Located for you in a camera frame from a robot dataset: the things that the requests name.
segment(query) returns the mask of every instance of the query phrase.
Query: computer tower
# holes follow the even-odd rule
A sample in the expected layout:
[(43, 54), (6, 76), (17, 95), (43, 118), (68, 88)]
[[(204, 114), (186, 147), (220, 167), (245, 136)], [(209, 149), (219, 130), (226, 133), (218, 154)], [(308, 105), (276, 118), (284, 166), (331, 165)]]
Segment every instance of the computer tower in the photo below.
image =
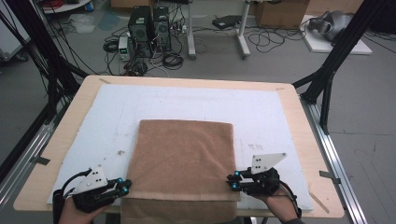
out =
[(169, 32), (169, 9), (168, 7), (155, 7), (152, 14), (155, 35), (157, 36), (157, 48), (161, 47), (164, 51), (169, 51), (172, 49)]
[(151, 41), (155, 35), (150, 7), (134, 7), (128, 22), (128, 29), (135, 50), (134, 55), (139, 58), (151, 57)]
[(152, 23), (150, 7), (134, 7), (128, 22), (131, 38), (136, 41), (151, 41), (154, 38), (154, 24)]

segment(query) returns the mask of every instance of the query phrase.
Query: electronic device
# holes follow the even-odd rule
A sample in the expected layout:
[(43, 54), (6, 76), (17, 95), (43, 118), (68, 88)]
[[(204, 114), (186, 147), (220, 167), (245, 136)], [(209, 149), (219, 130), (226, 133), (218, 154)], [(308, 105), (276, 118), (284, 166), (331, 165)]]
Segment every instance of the electronic device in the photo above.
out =
[(139, 41), (151, 41), (154, 37), (150, 7), (134, 7), (128, 22), (131, 38)]
[(120, 58), (124, 62), (131, 60), (132, 46), (128, 36), (120, 36), (119, 39), (119, 53)]
[(152, 17), (154, 21), (157, 48), (161, 47), (163, 51), (171, 50), (168, 7), (155, 7), (152, 12)]
[(322, 16), (309, 20), (308, 30), (317, 30), (319, 34), (335, 42), (344, 32), (352, 20), (352, 15), (347, 15), (342, 11), (326, 11)]
[(140, 58), (151, 57), (151, 40), (154, 38), (154, 23), (150, 7), (134, 7), (128, 22), (134, 48), (134, 55)]
[(217, 18), (212, 21), (212, 24), (218, 27), (220, 30), (233, 27), (236, 24), (240, 23), (242, 20), (241, 16), (225, 16), (221, 18)]

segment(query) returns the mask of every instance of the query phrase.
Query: white plastic piece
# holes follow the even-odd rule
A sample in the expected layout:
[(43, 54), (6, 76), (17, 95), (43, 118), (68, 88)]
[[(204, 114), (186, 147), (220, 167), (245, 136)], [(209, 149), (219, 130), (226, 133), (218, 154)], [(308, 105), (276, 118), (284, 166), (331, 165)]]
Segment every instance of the white plastic piece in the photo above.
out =
[(92, 170), (77, 187), (73, 190), (74, 194), (83, 193), (92, 189), (99, 189), (107, 185), (107, 179), (102, 167), (99, 165)]
[(265, 172), (277, 165), (283, 159), (285, 159), (287, 155), (288, 154), (286, 154), (286, 152), (254, 155), (251, 161), (251, 173), (255, 175)]

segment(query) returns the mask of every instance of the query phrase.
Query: hand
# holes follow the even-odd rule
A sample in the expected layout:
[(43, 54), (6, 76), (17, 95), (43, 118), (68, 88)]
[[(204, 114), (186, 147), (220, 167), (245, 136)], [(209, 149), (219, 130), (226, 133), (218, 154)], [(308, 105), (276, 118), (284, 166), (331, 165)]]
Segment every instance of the hand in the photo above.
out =
[(59, 224), (90, 224), (95, 217), (105, 211), (108, 206), (98, 208), (91, 213), (85, 213), (79, 211), (73, 202), (73, 198), (70, 197), (64, 203), (64, 209), (62, 210), (61, 219)]
[(282, 188), (278, 189), (273, 194), (273, 196), (253, 195), (253, 197), (267, 204), (268, 209), (282, 222), (288, 222), (297, 218), (294, 205), (291, 202), (288, 193), (285, 192)]

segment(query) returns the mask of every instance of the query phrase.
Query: black metal frame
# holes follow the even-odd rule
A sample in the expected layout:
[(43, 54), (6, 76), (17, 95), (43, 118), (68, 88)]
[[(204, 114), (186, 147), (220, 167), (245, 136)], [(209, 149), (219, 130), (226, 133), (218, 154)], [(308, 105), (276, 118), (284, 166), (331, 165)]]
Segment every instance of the black metal frame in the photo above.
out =
[(32, 3), (29, 0), (6, 0), (9, 9), (20, 21), (26, 33), (35, 43), (43, 61), (37, 59), (37, 54), (32, 47), (26, 43), (24, 38), (15, 30), (12, 25), (7, 23), (7, 19), (1, 12), (0, 20), (21, 42), (23, 49), (31, 56), (40, 74), (48, 80), (47, 94), (49, 101), (41, 113), (29, 127), (19, 143), (12, 149), (5, 161), (0, 165), (0, 184), (6, 178), (15, 162), (26, 149), (36, 131), (42, 124), (48, 124), (57, 115), (57, 104), (62, 97), (72, 98), (76, 94), (79, 84), (73, 74), (86, 77), (88, 74), (78, 67), (68, 62), (60, 53), (50, 34), (48, 33), (43, 21), (37, 15)]
[(388, 1), (389, 0), (364, 0), (319, 70), (292, 84), (294, 88), (297, 89), (311, 82), (306, 92), (301, 94), (301, 99), (311, 105), (317, 102), (318, 97), (323, 92), (320, 126), (326, 134), (329, 134), (329, 107), (332, 93), (332, 80), (335, 73), (347, 58), (350, 51), (353, 50), (364, 35), (364, 32), (377, 16), (380, 9)]

